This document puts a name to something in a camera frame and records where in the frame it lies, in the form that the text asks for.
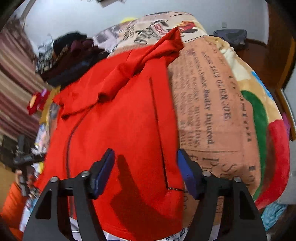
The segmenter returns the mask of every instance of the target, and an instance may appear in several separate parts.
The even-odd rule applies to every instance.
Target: hoodie zipper
[[[77,122],[77,124],[74,126],[74,128],[72,129],[69,139],[68,139],[68,144],[67,144],[67,152],[66,152],[66,173],[67,173],[67,178],[71,178],[71,173],[70,173],[70,159],[69,159],[69,155],[70,155],[70,144],[71,144],[71,139],[72,136],[74,134],[74,132],[77,130],[78,126],[81,124],[81,122],[83,121],[83,119],[86,117],[86,115],[90,112],[90,110],[94,107],[91,106],[89,108],[89,110],[80,118],[80,120]],[[70,217],[73,218],[74,216],[74,196],[70,196],[69,197],[69,205],[70,205]]]

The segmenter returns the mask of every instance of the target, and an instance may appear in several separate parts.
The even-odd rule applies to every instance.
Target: striped curtain
[[[20,134],[35,139],[38,113],[28,115],[27,105],[35,92],[48,86],[35,73],[35,54],[17,19],[0,32],[0,135],[16,140]]]

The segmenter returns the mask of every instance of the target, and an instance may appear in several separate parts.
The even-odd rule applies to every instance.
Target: dark clothing pile
[[[93,40],[78,32],[54,40],[52,47],[39,55],[36,72],[48,84],[61,89],[77,81],[109,53],[93,46]]]

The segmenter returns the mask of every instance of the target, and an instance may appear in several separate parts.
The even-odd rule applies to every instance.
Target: blue gripper pad
[[[190,159],[184,149],[178,149],[177,163],[189,194],[197,200],[202,186],[202,169],[197,162]]]
[[[90,168],[90,186],[95,198],[104,192],[112,168],[115,163],[115,152],[108,148],[100,161],[96,161]]]

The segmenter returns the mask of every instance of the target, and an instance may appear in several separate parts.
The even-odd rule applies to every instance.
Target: metal screw
[[[240,177],[234,177],[233,180],[237,183],[241,183],[242,179]]]
[[[211,172],[209,172],[209,171],[203,171],[203,172],[202,172],[202,175],[205,176],[205,177],[209,177],[209,176],[212,175],[212,174],[211,174]]]
[[[82,173],[81,173],[81,176],[82,177],[87,177],[89,175],[89,171],[83,171]]]
[[[51,183],[55,183],[57,180],[58,180],[58,177],[52,177],[52,178],[50,179],[50,182],[51,182]]]

